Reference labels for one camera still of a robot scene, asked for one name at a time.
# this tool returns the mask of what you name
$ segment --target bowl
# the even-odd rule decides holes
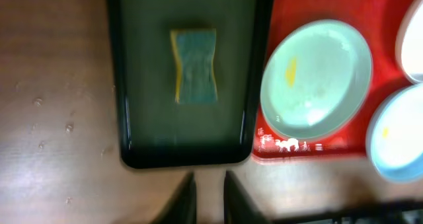
[[[367,155],[380,175],[409,182],[423,175],[423,85],[387,98],[373,115],[366,134]]]
[[[423,0],[414,0],[401,22],[395,57],[411,83],[423,83]]]
[[[371,71],[369,46],[355,28],[337,20],[306,24],[268,61],[260,92],[264,119],[282,137],[330,135],[362,105]]]

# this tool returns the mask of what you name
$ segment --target wooden table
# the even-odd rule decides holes
[[[105,0],[0,0],[0,223],[145,223],[188,172],[120,162],[107,30]],[[271,218],[423,198],[364,159],[249,160],[194,168],[200,223],[223,220],[227,168]]]

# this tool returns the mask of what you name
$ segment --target light blue plate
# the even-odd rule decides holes
[[[363,36],[337,20],[320,20],[291,33],[264,71],[260,101],[279,135],[318,139],[359,109],[371,80],[372,61]]]

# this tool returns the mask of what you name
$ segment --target tray rim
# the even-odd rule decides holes
[[[228,145],[213,146],[204,143],[203,145],[184,145],[183,147],[159,147],[132,145],[125,83],[125,48],[122,36],[121,2],[120,0],[106,0],[110,51],[116,86],[120,158],[124,164],[132,168],[217,165],[240,163],[251,154],[273,2],[274,0],[256,0],[247,75],[247,93],[244,101],[239,144],[229,143]]]

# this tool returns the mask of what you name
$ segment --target water droplet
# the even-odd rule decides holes
[[[46,144],[45,141],[41,141],[40,144],[38,144],[39,149],[44,149],[44,145]]]
[[[42,99],[41,98],[35,98],[34,101],[32,101],[32,103],[37,107],[41,107]]]
[[[103,158],[103,155],[107,155],[112,152],[113,152],[113,146],[108,146],[101,151],[101,157]]]
[[[19,90],[20,90],[20,82],[18,82],[18,83],[15,84],[15,90],[16,90],[16,92],[19,92]]]
[[[73,132],[73,122],[66,124],[66,133]]]
[[[31,127],[31,130],[29,131],[29,134],[34,133],[35,129],[37,128],[38,124],[33,124]]]
[[[66,202],[65,202],[65,203],[66,203],[67,205],[70,205],[70,204],[72,203],[72,199],[73,199],[73,198],[71,198],[71,197],[66,198]]]

